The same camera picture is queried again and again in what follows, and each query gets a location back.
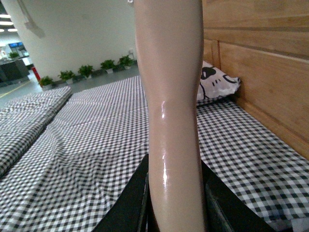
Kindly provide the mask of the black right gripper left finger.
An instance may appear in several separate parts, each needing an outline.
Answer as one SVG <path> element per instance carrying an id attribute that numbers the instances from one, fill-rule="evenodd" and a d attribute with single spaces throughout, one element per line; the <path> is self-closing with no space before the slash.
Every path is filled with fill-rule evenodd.
<path id="1" fill-rule="evenodd" d="M 149 204 L 149 155 L 146 154 L 120 197 L 95 232 L 146 232 Z"/>

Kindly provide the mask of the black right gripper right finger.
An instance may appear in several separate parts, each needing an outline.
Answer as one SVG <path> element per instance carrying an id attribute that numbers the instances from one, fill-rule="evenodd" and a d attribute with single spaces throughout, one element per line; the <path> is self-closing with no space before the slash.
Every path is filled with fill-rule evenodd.
<path id="1" fill-rule="evenodd" d="M 263 219 L 249 209 L 219 177 L 201 163 L 210 232 L 273 232 Z"/>

